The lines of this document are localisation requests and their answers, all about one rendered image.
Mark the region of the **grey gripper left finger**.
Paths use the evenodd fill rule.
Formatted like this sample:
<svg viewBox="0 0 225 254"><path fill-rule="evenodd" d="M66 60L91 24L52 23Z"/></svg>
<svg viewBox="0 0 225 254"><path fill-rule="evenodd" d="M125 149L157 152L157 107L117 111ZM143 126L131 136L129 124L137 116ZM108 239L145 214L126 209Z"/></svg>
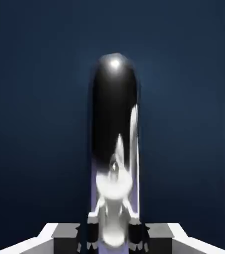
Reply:
<svg viewBox="0 0 225 254"><path fill-rule="evenodd" d="M37 237L0 250L0 254L80 254L79 223L47 223Z"/></svg>

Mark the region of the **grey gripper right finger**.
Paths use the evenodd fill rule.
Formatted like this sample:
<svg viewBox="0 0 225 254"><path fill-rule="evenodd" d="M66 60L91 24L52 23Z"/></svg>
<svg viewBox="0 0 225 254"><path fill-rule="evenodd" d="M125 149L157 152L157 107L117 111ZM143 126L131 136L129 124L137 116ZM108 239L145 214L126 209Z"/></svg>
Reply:
<svg viewBox="0 0 225 254"><path fill-rule="evenodd" d="M145 226L145 254L225 254L221 248L189 237L178 223Z"/></svg>

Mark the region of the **shiny dark curved metal handle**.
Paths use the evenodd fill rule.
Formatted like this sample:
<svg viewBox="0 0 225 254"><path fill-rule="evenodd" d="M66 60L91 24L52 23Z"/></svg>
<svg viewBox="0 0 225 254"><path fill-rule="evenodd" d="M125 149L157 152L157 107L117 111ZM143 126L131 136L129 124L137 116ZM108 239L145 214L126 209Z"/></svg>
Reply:
<svg viewBox="0 0 225 254"><path fill-rule="evenodd" d="M139 85L121 53L99 58L88 104L88 214L76 254L145 254L140 215Z"/></svg>

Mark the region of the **dark blue cabinet door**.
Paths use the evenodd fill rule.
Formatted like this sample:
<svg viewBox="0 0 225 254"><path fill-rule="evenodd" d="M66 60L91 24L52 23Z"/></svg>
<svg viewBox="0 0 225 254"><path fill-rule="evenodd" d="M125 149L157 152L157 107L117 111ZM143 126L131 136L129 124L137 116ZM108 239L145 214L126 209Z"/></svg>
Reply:
<svg viewBox="0 0 225 254"><path fill-rule="evenodd" d="M0 0L0 249L88 213L88 85L141 82L141 214L225 249L225 0Z"/></svg>

